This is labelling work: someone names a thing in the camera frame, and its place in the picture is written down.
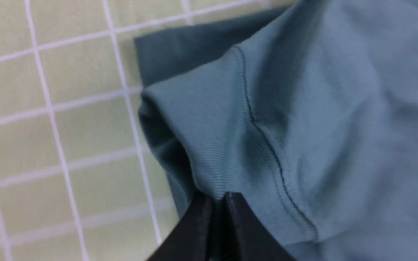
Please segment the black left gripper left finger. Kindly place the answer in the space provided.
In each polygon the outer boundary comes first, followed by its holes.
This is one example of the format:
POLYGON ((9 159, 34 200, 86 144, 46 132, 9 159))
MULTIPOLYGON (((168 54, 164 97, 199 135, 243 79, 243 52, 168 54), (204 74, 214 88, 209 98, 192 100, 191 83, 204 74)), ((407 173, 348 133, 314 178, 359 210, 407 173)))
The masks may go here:
POLYGON ((213 200, 197 193, 184 216, 148 261, 208 261, 213 200))

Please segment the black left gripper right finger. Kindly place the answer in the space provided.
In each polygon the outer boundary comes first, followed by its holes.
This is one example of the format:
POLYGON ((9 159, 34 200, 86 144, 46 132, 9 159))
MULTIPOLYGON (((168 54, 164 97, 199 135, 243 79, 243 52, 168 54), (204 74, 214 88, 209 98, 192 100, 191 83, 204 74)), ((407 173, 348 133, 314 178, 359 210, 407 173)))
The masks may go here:
POLYGON ((251 210, 242 193, 224 195, 226 261, 294 261, 251 210))

